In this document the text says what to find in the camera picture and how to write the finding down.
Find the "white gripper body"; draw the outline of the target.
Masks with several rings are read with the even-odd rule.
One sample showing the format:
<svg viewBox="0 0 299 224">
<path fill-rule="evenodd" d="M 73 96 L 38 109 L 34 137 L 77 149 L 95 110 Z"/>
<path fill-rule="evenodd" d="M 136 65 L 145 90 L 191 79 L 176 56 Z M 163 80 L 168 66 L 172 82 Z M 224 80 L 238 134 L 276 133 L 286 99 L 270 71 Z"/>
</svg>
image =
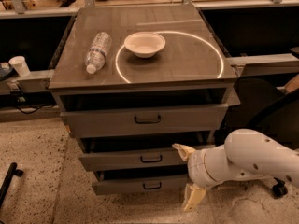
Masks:
<svg viewBox="0 0 299 224">
<path fill-rule="evenodd" d="M 195 150 L 188 159 L 188 175 L 191 181 L 200 188 L 211 189 L 224 182 L 217 173 L 217 168 L 226 158 L 223 148 L 204 148 Z"/>
</svg>

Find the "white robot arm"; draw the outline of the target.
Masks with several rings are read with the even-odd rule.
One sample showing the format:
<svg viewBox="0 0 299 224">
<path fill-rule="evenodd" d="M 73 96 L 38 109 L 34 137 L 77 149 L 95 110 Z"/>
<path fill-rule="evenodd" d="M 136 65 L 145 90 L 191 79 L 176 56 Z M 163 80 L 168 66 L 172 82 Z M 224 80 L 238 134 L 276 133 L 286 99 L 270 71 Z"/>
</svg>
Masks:
<svg viewBox="0 0 299 224">
<path fill-rule="evenodd" d="M 189 181 L 183 210 L 192 211 L 206 192 L 226 181 L 278 178 L 299 187 L 299 156 L 263 133 L 250 129 L 231 132 L 220 146 L 197 150 L 182 144 L 173 148 L 187 162 Z"/>
</svg>

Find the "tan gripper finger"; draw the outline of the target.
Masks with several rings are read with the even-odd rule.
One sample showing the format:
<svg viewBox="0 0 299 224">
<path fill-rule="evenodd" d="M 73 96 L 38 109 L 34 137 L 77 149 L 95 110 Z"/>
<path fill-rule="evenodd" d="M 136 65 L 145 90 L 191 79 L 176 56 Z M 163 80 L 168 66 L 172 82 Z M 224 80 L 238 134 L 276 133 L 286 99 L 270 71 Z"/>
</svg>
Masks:
<svg viewBox="0 0 299 224">
<path fill-rule="evenodd" d="M 187 161 L 189 157 L 196 151 L 195 148 L 185 146 L 182 144 L 173 144 L 172 147 L 178 151 L 179 156 L 184 160 Z"/>
<path fill-rule="evenodd" d="M 184 212 L 191 212 L 206 196 L 206 189 L 198 187 L 196 184 L 188 183 L 184 190 L 184 202 L 182 209 Z"/>
</svg>

